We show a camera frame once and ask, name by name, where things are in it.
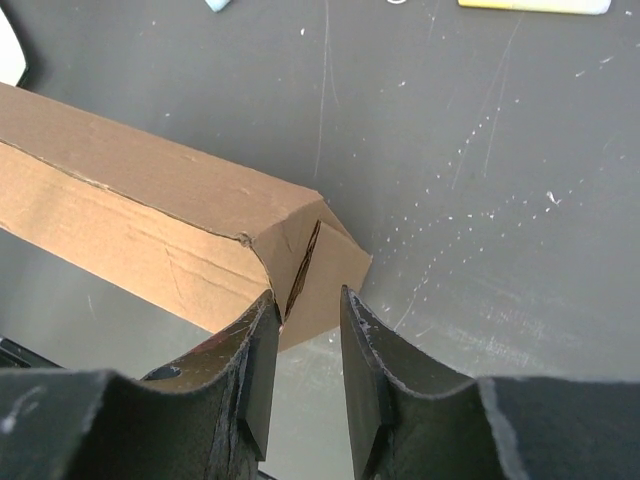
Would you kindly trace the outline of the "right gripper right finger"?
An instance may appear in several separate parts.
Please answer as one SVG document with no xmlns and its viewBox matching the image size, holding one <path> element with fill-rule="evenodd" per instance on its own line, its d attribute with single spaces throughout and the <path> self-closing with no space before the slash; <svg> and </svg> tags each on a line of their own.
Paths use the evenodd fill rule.
<svg viewBox="0 0 640 480">
<path fill-rule="evenodd" d="M 499 478 L 476 380 L 405 340 L 349 287 L 340 335 L 355 478 Z"/>
</svg>

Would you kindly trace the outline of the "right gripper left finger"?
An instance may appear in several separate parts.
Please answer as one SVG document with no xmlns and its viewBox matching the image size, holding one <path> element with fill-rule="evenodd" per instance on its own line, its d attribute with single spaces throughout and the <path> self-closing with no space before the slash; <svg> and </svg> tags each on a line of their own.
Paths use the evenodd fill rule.
<svg viewBox="0 0 640 480">
<path fill-rule="evenodd" d="M 266 290 L 230 326 L 142 378 L 157 394 L 156 478 L 259 478 L 280 326 Z"/>
</svg>

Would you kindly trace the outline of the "cardboard box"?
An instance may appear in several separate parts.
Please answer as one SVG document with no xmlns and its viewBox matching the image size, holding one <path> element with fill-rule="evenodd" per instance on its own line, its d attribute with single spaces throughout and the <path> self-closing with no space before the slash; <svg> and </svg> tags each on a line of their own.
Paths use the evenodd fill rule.
<svg viewBox="0 0 640 480">
<path fill-rule="evenodd" d="M 282 349 L 371 265 L 315 190 L 7 85 L 1 227 L 210 333 L 270 292 Z"/>
</svg>

